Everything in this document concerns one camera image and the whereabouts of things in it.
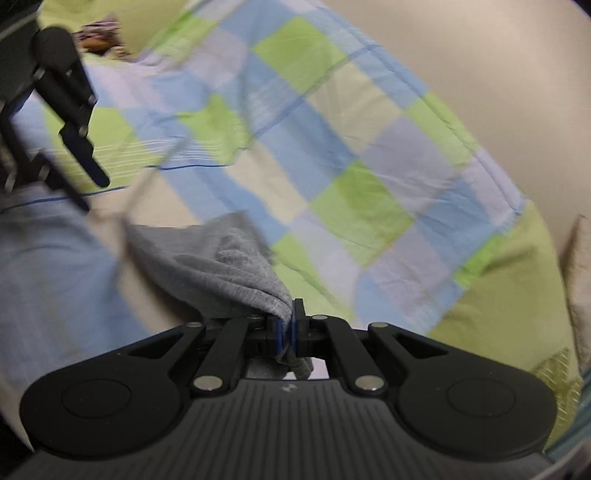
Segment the green sofa cover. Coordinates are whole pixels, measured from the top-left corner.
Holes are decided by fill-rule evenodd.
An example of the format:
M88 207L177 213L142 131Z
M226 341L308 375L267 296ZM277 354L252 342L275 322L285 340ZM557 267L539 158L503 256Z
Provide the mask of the green sofa cover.
M185 227L233 211L311 312L391 322L529 372L575 354L536 207L374 39L318 1L50 1L42 17L76 29L109 13L138 60L86 61L91 136L115 189L94 194L84 234L123 330L99 302L80 339L58 330L43 372L175 321L119 254L120 218Z

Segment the mauve crumpled garment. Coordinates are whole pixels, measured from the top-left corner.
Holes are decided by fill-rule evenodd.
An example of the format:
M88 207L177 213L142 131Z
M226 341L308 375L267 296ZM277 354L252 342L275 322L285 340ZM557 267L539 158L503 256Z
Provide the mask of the mauve crumpled garment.
M72 34L77 48L96 56L129 61L132 55L121 36L120 22L114 13L84 25Z

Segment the plaid patchwork bedsheet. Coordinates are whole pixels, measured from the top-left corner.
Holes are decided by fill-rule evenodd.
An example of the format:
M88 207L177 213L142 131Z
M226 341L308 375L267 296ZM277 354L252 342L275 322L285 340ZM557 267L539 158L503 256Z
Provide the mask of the plaid patchwork bedsheet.
M25 144L89 200L1 198L1 377L43 374L177 318L126 226L194 259L197 226L238 212L271 278L308 312L388 322L523 369L523 319L479 286L529 214L523 194L415 75L310 1L208 1L134 62L87 59L100 192L37 95Z

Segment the green striped cushion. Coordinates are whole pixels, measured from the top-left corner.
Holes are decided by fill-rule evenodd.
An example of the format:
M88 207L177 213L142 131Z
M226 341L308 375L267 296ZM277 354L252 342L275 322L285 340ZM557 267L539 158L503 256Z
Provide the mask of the green striped cushion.
M563 348L540 362L531 373L555 394L557 416L548 440L551 444L567 431L578 413L583 380L576 355L572 349Z

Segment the grey knit trousers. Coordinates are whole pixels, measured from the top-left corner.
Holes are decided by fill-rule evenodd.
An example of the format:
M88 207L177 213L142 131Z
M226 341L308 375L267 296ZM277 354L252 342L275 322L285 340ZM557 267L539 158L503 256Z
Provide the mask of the grey knit trousers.
M128 250L139 270L169 296L195 309L209 328L225 319L269 315L276 319L281 346L259 354L249 374L280 379L293 372L311 376L311 359L298 358L287 344L293 298L273 271L262 232L243 211L204 224L153 227L124 223Z

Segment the beige pillow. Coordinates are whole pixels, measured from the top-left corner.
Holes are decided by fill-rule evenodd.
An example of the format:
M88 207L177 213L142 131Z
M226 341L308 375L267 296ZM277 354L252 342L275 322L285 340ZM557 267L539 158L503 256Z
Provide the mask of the beige pillow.
M579 216L563 261L563 278L581 372L590 368L591 240L590 219Z

